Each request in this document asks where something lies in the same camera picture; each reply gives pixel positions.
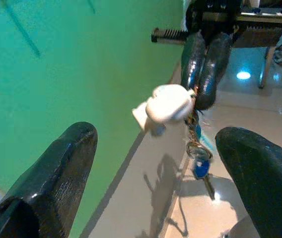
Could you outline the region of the green wall board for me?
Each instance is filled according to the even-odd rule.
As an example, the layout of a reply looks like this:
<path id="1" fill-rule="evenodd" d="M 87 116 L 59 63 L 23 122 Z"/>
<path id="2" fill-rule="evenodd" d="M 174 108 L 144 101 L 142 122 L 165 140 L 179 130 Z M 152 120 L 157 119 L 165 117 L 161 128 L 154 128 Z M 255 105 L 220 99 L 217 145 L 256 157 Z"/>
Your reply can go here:
<path id="1" fill-rule="evenodd" d="M 92 123 L 98 147 L 70 238 L 79 238 L 140 132 L 131 110 L 168 82 L 183 0 L 0 0 L 0 190 L 68 126 Z"/>

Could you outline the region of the grey metal furniture leg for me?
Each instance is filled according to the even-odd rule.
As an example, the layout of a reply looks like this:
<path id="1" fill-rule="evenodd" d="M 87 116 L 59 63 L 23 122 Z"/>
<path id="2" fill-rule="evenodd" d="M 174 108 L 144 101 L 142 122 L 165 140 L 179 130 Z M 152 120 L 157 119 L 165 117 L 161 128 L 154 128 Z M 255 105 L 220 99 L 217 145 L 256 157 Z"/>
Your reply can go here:
<path id="1" fill-rule="evenodd" d="M 261 73 L 260 73 L 260 77 L 259 77 L 259 80 L 258 80 L 258 88 L 259 89 L 264 89 L 264 87 L 265 87 L 266 80 L 267 80 L 268 75 L 269 75 L 271 63 L 273 61 L 273 57 L 274 57 L 274 54 L 275 54 L 275 49 L 276 49 L 275 47 L 267 47 L 267 49 L 266 49 L 264 61 L 263 61 L 262 69 L 261 69 Z"/>

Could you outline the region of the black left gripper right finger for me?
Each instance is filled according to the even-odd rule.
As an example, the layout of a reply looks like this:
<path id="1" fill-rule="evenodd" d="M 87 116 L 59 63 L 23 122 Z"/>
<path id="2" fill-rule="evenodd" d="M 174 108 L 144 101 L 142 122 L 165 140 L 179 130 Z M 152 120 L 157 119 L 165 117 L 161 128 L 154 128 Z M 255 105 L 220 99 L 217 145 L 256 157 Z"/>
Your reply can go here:
<path id="1" fill-rule="evenodd" d="M 282 147 L 241 127 L 221 129 L 215 141 L 260 238 L 282 238 Z"/>

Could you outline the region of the keys with white charm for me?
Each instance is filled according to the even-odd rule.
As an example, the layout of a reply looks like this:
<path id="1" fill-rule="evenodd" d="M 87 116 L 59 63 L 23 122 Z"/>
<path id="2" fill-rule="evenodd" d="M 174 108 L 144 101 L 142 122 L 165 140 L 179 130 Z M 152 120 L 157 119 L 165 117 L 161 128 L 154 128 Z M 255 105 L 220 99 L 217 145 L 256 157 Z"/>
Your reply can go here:
<path id="1" fill-rule="evenodd" d="M 211 150 L 201 142 L 199 116 L 194 109 L 197 89 L 186 90 L 178 84 L 160 85 L 152 96 L 132 109 L 132 114 L 143 132 L 161 136 L 166 126 L 183 121 L 189 135 L 186 153 L 193 160 L 192 173 L 195 179 L 204 181 L 211 200 L 215 200 L 215 189 L 209 179 L 213 159 Z"/>

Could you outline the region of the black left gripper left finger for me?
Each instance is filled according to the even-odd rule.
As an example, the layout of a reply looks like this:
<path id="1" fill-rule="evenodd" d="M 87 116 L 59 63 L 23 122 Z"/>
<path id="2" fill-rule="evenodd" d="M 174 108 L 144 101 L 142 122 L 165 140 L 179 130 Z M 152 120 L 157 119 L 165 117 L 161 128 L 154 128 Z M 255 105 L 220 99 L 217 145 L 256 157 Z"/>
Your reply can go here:
<path id="1" fill-rule="evenodd" d="M 68 238 L 90 174 L 98 134 L 68 127 L 0 201 L 0 238 Z"/>

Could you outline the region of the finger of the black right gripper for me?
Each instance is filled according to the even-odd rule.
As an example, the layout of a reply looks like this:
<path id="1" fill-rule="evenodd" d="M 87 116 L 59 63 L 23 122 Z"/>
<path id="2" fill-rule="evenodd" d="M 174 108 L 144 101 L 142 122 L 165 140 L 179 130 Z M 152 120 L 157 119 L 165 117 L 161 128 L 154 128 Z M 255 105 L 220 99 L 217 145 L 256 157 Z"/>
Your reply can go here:
<path id="1" fill-rule="evenodd" d="M 230 53 L 232 37 L 226 33 L 217 34 L 210 42 L 198 83 L 195 109 L 209 109 L 216 100 L 217 85 L 225 74 Z"/>
<path id="2" fill-rule="evenodd" d="M 205 58 L 206 44 L 200 31 L 190 34 L 181 56 L 181 85 L 194 89 Z"/>

